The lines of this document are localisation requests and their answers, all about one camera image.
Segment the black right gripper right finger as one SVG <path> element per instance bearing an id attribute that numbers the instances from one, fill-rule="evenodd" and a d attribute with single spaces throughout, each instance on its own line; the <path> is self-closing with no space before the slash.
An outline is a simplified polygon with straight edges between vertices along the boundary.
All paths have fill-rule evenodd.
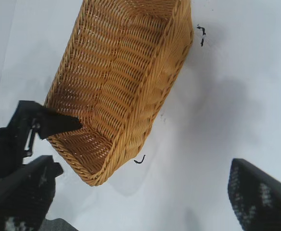
<path id="1" fill-rule="evenodd" d="M 250 162 L 231 162 L 228 197 L 244 231 L 281 231 L 281 182 Z"/>

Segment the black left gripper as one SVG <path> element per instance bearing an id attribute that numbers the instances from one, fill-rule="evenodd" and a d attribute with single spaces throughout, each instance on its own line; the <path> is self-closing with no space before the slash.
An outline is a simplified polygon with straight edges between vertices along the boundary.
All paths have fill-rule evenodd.
<path id="1" fill-rule="evenodd" d="M 0 128 L 0 178 L 12 174 L 32 151 L 25 149 L 30 131 L 39 124 L 38 135 L 43 140 L 50 136 L 79 130 L 82 124 L 77 117 L 60 114 L 35 101 L 20 101 L 6 127 Z M 53 163 L 54 177 L 64 172 L 58 162 Z"/>

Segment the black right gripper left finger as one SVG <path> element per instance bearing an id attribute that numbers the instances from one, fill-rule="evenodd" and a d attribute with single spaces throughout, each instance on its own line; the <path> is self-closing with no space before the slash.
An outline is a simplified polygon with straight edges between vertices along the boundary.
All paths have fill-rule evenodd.
<path id="1" fill-rule="evenodd" d="M 43 155 L 0 181 L 0 231 L 37 231 L 55 196 L 56 163 Z"/>

